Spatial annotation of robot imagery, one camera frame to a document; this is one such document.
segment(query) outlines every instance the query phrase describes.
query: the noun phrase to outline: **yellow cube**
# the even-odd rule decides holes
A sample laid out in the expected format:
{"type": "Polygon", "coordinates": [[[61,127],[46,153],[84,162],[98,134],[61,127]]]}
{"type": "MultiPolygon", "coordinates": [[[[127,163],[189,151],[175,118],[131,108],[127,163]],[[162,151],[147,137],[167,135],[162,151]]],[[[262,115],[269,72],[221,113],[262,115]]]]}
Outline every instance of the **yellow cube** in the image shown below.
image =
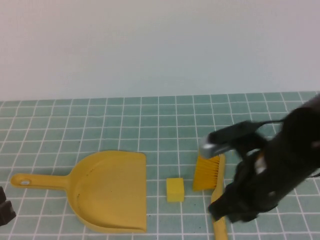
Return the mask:
{"type": "Polygon", "coordinates": [[[166,179],[166,200],[168,202],[183,202],[185,200],[185,187],[183,178],[166,179]]]}

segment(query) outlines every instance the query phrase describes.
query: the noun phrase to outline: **yellow dustpan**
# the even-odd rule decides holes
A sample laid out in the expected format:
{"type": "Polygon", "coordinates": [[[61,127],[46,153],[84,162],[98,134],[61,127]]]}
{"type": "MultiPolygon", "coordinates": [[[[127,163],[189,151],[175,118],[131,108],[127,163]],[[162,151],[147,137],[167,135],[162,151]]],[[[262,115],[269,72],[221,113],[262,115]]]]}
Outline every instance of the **yellow dustpan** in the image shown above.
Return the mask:
{"type": "Polygon", "coordinates": [[[102,151],[81,160],[67,176],[15,174],[18,188],[64,190],[79,220],[101,233],[147,230],[146,156],[102,151]]]}

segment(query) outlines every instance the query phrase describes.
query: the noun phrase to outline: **broom bristles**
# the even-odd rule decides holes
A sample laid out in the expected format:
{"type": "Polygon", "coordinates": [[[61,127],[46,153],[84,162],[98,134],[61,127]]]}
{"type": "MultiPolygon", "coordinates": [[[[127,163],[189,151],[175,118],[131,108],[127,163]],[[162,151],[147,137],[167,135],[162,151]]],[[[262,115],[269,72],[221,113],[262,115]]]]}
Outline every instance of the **broom bristles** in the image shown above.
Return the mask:
{"type": "Polygon", "coordinates": [[[193,178],[193,191],[196,192],[216,188],[219,162],[219,156],[214,156],[210,159],[206,159],[203,158],[200,154],[198,155],[193,178]]]}

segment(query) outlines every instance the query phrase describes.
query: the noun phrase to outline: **tiled countertop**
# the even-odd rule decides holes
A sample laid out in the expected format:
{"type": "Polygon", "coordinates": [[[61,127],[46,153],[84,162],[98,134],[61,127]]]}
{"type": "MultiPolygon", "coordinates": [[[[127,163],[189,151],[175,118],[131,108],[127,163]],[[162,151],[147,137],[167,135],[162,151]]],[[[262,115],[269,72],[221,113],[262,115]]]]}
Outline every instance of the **tiled countertop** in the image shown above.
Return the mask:
{"type": "MultiPolygon", "coordinates": [[[[197,138],[243,120],[279,119],[316,92],[7,101],[0,103],[0,186],[17,217],[0,240],[210,240],[211,192],[192,192],[197,138]],[[92,232],[63,191],[13,188],[15,173],[66,175],[91,153],[147,156],[147,233],[92,232]],[[166,202],[168,177],[182,177],[183,203],[166,202]]],[[[278,125],[261,132],[272,137],[278,125]]],[[[238,162],[226,154],[225,183],[238,162]]],[[[228,224],[232,240],[319,240],[320,179],[308,179],[279,207],[249,223],[228,224]]]]}

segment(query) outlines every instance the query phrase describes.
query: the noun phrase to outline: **black object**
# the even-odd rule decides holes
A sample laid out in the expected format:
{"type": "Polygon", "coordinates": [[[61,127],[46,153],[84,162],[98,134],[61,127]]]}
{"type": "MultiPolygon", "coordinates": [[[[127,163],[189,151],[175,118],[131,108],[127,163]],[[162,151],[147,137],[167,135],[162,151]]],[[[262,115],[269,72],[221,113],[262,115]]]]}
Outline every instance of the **black object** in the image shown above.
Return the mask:
{"type": "Polygon", "coordinates": [[[8,224],[16,217],[11,201],[6,201],[4,189],[0,186],[0,226],[8,224]]]}
{"type": "Polygon", "coordinates": [[[228,145],[242,159],[233,182],[208,207],[215,221],[224,216],[233,223],[254,220],[320,168],[320,95],[278,122],[283,122],[281,131],[269,141],[256,133],[266,123],[250,121],[207,137],[215,149],[228,145]]]}

